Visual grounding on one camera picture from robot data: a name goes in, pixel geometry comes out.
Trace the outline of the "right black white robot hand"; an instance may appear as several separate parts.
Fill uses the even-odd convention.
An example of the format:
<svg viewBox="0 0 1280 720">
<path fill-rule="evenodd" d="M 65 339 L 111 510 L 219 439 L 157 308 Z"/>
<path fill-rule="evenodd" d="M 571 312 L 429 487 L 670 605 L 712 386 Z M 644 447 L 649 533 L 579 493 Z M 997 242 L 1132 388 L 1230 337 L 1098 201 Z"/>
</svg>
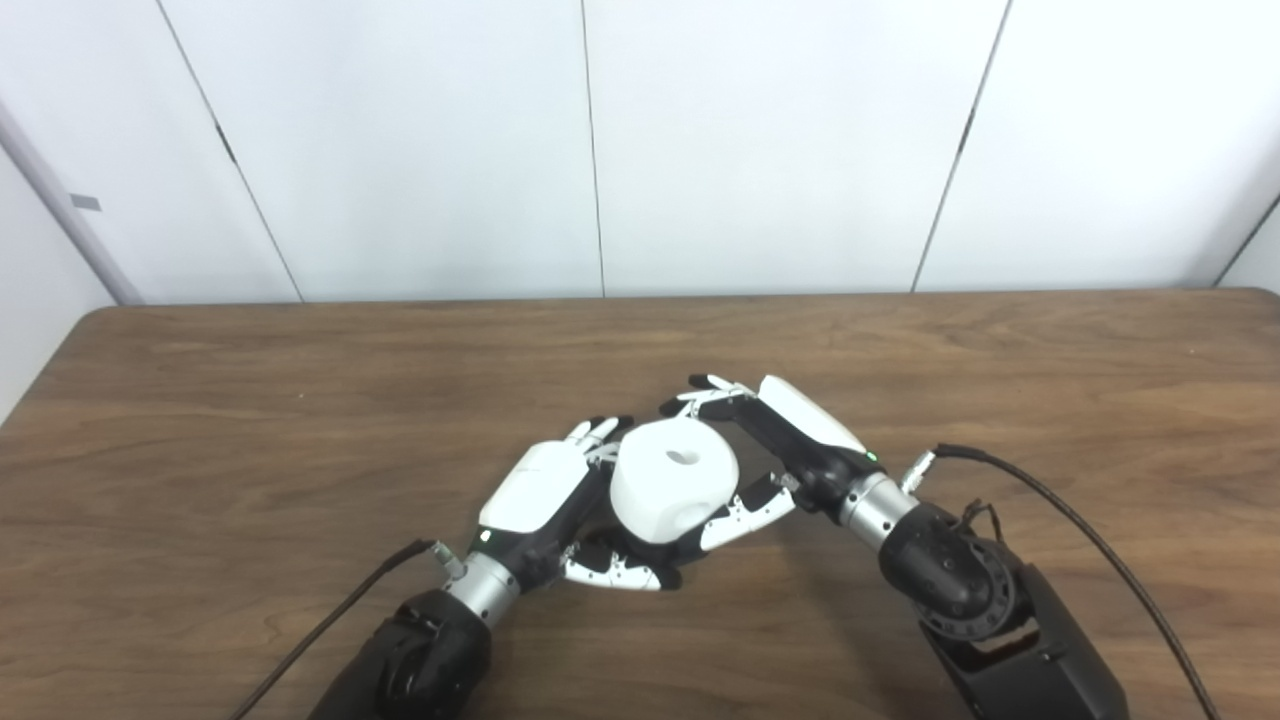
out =
<svg viewBox="0 0 1280 720">
<path fill-rule="evenodd" d="M 718 375 L 691 375 L 691 389 L 660 405 L 663 418 L 732 421 L 781 461 L 732 495 L 675 543 L 685 560 L 758 532 L 800 509 L 823 514 L 879 552 L 902 516 L 884 506 L 888 477 L 856 436 L 795 386 L 765 375 L 758 389 Z"/>
</svg>

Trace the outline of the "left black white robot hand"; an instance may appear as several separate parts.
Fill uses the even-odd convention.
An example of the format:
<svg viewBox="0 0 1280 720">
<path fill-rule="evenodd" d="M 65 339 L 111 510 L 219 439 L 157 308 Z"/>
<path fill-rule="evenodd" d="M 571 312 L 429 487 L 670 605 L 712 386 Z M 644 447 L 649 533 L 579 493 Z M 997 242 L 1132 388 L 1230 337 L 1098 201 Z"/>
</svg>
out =
<svg viewBox="0 0 1280 720">
<path fill-rule="evenodd" d="M 680 589 L 678 570 L 623 551 L 620 528 L 584 530 L 608 503 L 618 438 L 632 424 L 631 416 L 594 416 L 561 439 L 531 446 L 483 505 L 468 552 L 493 561 L 520 594 L 559 580 Z"/>
</svg>

